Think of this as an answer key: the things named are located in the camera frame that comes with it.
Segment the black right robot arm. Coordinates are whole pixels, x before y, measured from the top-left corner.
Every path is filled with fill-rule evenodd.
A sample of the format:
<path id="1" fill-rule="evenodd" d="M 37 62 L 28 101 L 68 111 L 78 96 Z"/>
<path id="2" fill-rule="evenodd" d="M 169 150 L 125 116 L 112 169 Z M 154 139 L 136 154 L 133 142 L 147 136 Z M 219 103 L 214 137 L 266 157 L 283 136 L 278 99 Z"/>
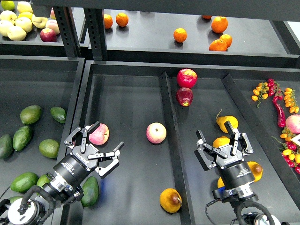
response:
<path id="1" fill-rule="evenodd" d="M 233 128 L 229 121 L 224 126 L 230 142 L 218 148 L 206 142 L 201 130 L 196 132 L 198 141 L 195 155 L 198 161 L 205 171 L 217 168 L 224 184 L 213 191 L 214 200 L 207 206 L 218 201 L 230 203 L 236 216 L 232 223 L 238 222 L 240 225 L 280 224 L 266 207 L 258 203 L 258 196 L 251 189 L 255 177 L 244 157 L 254 151 L 247 134 Z"/>

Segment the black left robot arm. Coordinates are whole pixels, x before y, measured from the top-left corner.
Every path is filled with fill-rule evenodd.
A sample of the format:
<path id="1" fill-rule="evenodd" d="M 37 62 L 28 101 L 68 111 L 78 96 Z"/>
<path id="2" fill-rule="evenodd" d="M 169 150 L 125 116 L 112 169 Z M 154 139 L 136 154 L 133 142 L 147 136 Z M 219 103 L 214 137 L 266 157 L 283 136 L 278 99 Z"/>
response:
<path id="1" fill-rule="evenodd" d="M 84 128 L 77 127 L 65 140 L 71 149 L 56 166 L 55 174 L 48 173 L 50 182 L 42 187 L 32 186 L 22 198 L 0 203 L 2 225 L 42 225 L 61 205 L 80 201 L 84 196 L 81 183 L 95 171 L 102 179 L 119 165 L 120 142 L 111 152 L 101 153 L 89 136 L 100 126 L 99 121 Z"/>

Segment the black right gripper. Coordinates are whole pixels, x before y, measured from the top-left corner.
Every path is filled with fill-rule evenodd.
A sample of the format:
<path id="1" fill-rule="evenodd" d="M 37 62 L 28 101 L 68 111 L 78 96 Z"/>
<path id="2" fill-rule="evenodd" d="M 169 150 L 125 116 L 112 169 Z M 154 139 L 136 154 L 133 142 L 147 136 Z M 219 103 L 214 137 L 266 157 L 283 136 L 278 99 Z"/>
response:
<path id="1" fill-rule="evenodd" d="M 234 189 L 254 182 L 253 173 L 243 158 L 253 154 L 254 150 L 246 133 L 240 133 L 230 121 L 225 122 L 225 128 L 230 135 L 230 144 L 218 148 L 207 144 L 202 131 L 197 130 L 197 149 L 194 153 L 205 171 L 217 166 L 224 187 Z"/>

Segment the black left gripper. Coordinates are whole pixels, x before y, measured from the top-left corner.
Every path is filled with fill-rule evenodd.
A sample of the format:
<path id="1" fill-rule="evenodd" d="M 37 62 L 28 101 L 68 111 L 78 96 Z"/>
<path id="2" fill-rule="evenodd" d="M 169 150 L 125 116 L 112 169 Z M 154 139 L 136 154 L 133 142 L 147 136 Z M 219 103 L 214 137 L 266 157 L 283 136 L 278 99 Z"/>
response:
<path id="1" fill-rule="evenodd" d="M 100 126 L 100 122 L 96 121 L 92 125 L 85 127 L 77 127 L 64 140 L 64 144 L 71 149 L 56 166 L 56 173 L 53 179 L 53 186 L 56 189 L 74 189 L 77 188 L 92 171 L 95 171 L 100 178 L 104 179 L 114 169 L 119 166 L 120 150 L 124 146 L 121 141 L 112 152 L 100 153 L 90 144 L 89 136 Z M 99 163 L 110 161 L 106 167 L 100 167 Z"/>

